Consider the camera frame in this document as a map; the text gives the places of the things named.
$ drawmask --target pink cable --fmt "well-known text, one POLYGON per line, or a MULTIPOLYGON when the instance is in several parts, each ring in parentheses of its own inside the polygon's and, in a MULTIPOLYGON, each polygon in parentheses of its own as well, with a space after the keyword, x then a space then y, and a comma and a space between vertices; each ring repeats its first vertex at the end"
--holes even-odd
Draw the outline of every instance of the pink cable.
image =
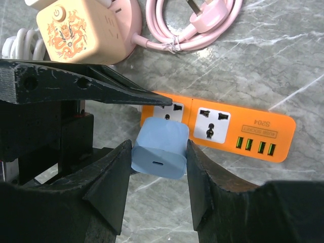
POLYGON ((160 42, 154 43, 148 39, 134 34, 132 42, 145 48, 152 48, 160 51, 171 51, 170 44, 175 44, 181 51, 193 51, 207 47, 224 33, 234 22, 239 14, 243 0, 225 0, 228 15, 221 23, 213 29, 197 34, 197 30, 189 24, 179 35, 172 33, 163 19, 164 0, 147 0, 146 22, 151 34, 160 42))

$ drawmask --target orange power strip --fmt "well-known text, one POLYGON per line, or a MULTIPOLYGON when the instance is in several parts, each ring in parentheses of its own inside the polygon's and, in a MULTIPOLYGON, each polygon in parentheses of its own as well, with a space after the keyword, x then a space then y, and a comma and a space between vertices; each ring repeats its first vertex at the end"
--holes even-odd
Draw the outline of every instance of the orange power strip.
POLYGON ((155 116, 189 126, 189 138, 198 145, 258 158, 284 161, 296 129, 286 115, 226 105, 214 101, 170 95, 172 106, 143 106, 141 125, 155 116))

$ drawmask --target screw hole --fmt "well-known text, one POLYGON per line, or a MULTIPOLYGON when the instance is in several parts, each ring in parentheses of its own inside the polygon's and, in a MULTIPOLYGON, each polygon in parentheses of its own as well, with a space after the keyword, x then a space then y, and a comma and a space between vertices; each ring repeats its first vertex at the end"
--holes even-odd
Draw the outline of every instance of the screw hole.
POLYGON ((24 87, 28 91, 36 89, 38 86, 38 81, 35 77, 27 77, 24 81, 24 87))
POLYGON ((82 77, 80 78, 77 82, 76 85, 80 88, 80 89, 87 89, 90 87, 90 81, 87 80, 86 78, 82 77))

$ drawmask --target plug prong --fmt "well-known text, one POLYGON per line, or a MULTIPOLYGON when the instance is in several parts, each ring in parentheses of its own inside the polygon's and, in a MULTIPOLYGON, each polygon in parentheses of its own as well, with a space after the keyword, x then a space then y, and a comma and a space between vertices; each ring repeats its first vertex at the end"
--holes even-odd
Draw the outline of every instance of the plug prong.
POLYGON ((197 5, 197 3, 194 0, 187 0, 187 3, 189 4, 191 9, 197 16, 201 14, 200 7, 197 5))

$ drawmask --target pink power cord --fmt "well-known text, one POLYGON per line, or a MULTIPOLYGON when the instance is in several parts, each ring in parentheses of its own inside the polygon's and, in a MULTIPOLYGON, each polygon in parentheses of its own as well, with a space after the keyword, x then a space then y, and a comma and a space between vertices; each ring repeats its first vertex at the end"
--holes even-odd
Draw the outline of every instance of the pink power cord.
POLYGON ((242 6, 242 0, 208 0, 200 7, 193 0, 187 2, 194 13, 190 17, 190 24, 176 35, 164 22, 164 0, 147 0, 147 26, 160 43, 151 42, 137 33, 133 35, 132 42, 145 48, 172 53, 198 50, 210 45, 225 32, 238 16, 242 6))

